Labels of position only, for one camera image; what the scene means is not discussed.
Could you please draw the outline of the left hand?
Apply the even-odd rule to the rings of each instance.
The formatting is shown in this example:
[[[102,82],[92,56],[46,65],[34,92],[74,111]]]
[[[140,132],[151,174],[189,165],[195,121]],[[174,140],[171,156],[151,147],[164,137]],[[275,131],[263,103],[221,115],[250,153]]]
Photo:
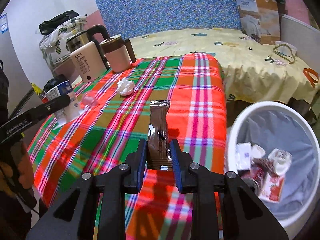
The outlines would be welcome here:
[[[22,141],[1,146],[1,215],[28,213],[36,206],[34,173]]]

